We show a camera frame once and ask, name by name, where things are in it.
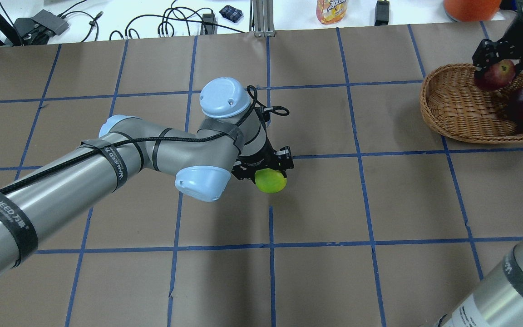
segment cable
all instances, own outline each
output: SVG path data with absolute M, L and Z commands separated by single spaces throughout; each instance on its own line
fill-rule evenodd
M 5 16 L 9 19 L 9 23 L 11 24 L 11 27 L 13 27 L 13 30 L 15 31 L 15 33 L 17 34 L 17 37 L 19 37 L 19 43 L 21 45 L 24 45 L 23 43 L 23 38 L 21 37 L 21 35 L 19 35 L 19 32 L 17 31 L 17 29 L 15 28 L 15 24 L 13 24 L 13 21 L 11 20 L 11 18 L 9 17 L 8 13 L 6 12 L 4 6 L 1 4 L 1 0 L 0 0 L 0 7 L 1 7 L 1 10 L 3 10 Z
M 62 13 L 60 13 L 60 15 L 58 15 L 58 17 L 62 17 L 68 10 L 74 8 L 75 6 L 78 6 L 79 4 L 81 4 L 82 2 L 86 2 L 87 0 L 81 0 L 81 2 L 76 2 L 75 4 L 73 4 L 70 8 L 64 10 Z
M 81 11 L 81 10 L 74 10 L 74 11 L 71 11 L 71 12 L 69 12 L 69 13 L 66 13 L 66 14 L 62 15 L 60 18 L 65 19 L 68 15 L 73 14 L 73 13 L 83 13 L 83 14 L 88 15 L 88 17 L 90 17 L 90 18 L 92 19 L 92 20 L 89 22 L 90 29 L 88 30 L 88 33 L 87 33 L 86 37 L 84 37 L 80 43 L 82 43 L 82 42 L 86 41 L 86 39 L 88 39 L 88 37 L 89 37 L 90 34 L 92 33 L 92 29 L 93 29 L 94 27 L 96 27 L 96 37 L 94 38 L 94 41 L 98 41 L 98 35 L 99 35 L 99 33 L 100 33 L 100 26 L 98 25 L 98 19 L 99 19 L 100 17 L 102 17 L 102 15 L 104 14 L 104 12 L 99 12 L 99 13 L 96 15 L 96 17 L 92 17 L 92 15 L 90 15 L 90 14 L 87 13 L 87 12 L 83 12 L 83 11 Z
M 137 19 L 139 18 L 143 18 L 143 17 L 160 17 L 162 18 L 163 16 L 162 15 L 156 15 L 156 14 L 153 14 L 153 13 L 147 13 L 147 14 L 143 14 L 143 15 L 139 15 L 137 17 L 134 17 L 133 19 L 131 19 L 129 21 L 129 23 L 126 25 L 126 27 L 124 28 L 124 33 L 125 35 L 127 35 L 127 31 L 128 31 L 128 28 L 130 27 L 130 25 Z M 208 23 L 208 22 L 203 22 L 203 21 L 196 21 L 196 20 L 184 20 L 184 19 L 176 19 L 176 18 L 171 18 L 169 17 L 170 20 L 176 20 L 176 21 L 188 21 L 189 23 L 201 23 L 201 24 L 205 24 L 205 25 L 212 25 L 212 26 L 218 26 L 218 27 L 223 27 L 224 29 L 228 29 L 228 30 L 232 30 L 232 31 L 236 31 L 236 32 L 239 32 L 239 33 L 245 33 L 243 31 L 240 31 L 240 30 L 237 30 L 237 29 L 234 29 L 232 27 L 228 27 L 228 26 L 224 26 L 224 25 L 219 25 L 219 24 L 215 24 L 215 23 Z
M 243 114 L 243 116 L 240 118 L 240 120 L 238 120 L 238 122 L 235 123 L 235 126 L 240 126 L 241 124 L 243 124 L 243 122 L 245 122 L 245 120 L 249 117 L 249 115 L 253 112 L 253 110 L 255 110 L 256 104 L 259 104 L 262 107 L 265 107 L 261 102 L 259 102 L 257 100 L 257 89 L 253 85 L 249 85 L 247 87 L 247 93 L 252 98 L 252 102 L 249 105 L 249 108 L 247 108 L 247 111 L 245 112 L 245 114 Z M 222 136 L 226 136 L 226 133 L 218 133 L 218 134 L 215 134 L 215 135 L 212 135 L 209 137 L 203 137 L 201 139 L 192 139 L 189 137 L 167 137 L 167 136 L 143 137 L 143 138 L 138 138 L 138 139 L 125 139 L 124 141 L 112 143 L 111 146 L 114 146 L 117 148 L 117 147 L 122 147 L 123 145 L 131 144 L 131 143 L 156 142 L 156 141 L 203 143 L 203 142 L 213 141 L 214 139 L 219 139 Z M 33 174 L 32 176 L 24 178 L 23 180 L 19 180 L 11 185 L 8 185 L 5 188 L 0 189 L 0 192 L 2 192 L 2 194 L 9 194 L 13 191 L 19 190 L 20 188 L 25 188 L 26 186 L 29 186 L 29 185 L 37 182 L 38 180 L 45 178 L 46 176 L 48 176 L 50 174 L 53 174 L 60 170 L 74 166 L 74 165 L 76 165 L 80 162 L 83 162 L 84 160 L 89 159 L 92 156 L 94 156 L 96 154 L 100 154 L 100 153 L 101 153 L 100 149 L 93 149 L 92 151 L 79 155 L 78 157 L 69 159 L 62 163 L 59 163 L 58 165 L 55 165 L 46 170 L 43 170 L 39 173 Z
M 112 33 L 110 33 L 110 36 L 108 37 L 108 40 L 109 41 L 112 41 L 112 35 L 114 35 L 114 33 L 118 33 L 118 35 L 120 35 L 120 38 L 121 39 L 124 39 L 124 35 L 122 35 L 122 33 L 120 33 L 120 31 L 112 31 Z
M 138 35 L 137 30 L 135 30 L 135 29 L 129 29 L 129 30 L 128 30 L 128 37 L 129 37 L 129 38 L 131 38 L 131 39 L 133 38 L 133 35 L 130 33 L 131 31 L 134 31 L 134 32 L 137 34 L 137 38 L 139 38 L 139 39 L 141 38 L 141 36 Z

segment small blue object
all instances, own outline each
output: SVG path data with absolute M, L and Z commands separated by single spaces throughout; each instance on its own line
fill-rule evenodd
M 215 166 L 193 166 L 179 170 L 175 186 L 183 194 L 205 202 L 217 201 L 231 178 L 230 172 Z
M 205 115 L 228 118 L 249 108 L 249 96 L 237 80 L 219 77 L 203 87 L 199 103 Z
M 222 14 L 224 18 L 227 18 L 234 23 L 243 16 L 243 12 L 241 10 L 229 5 L 224 6 L 222 10 L 219 11 L 219 13 Z
M 100 128 L 100 132 L 98 133 L 98 137 L 103 137 L 104 135 L 110 133 L 110 130 L 114 127 L 114 125 L 128 118 L 140 119 L 139 117 L 125 116 L 124 114 L 115 114 L 114 116 L 108 118 L 108 120 L 106 120 L 106 123 L 102 125 L 102 127 Z

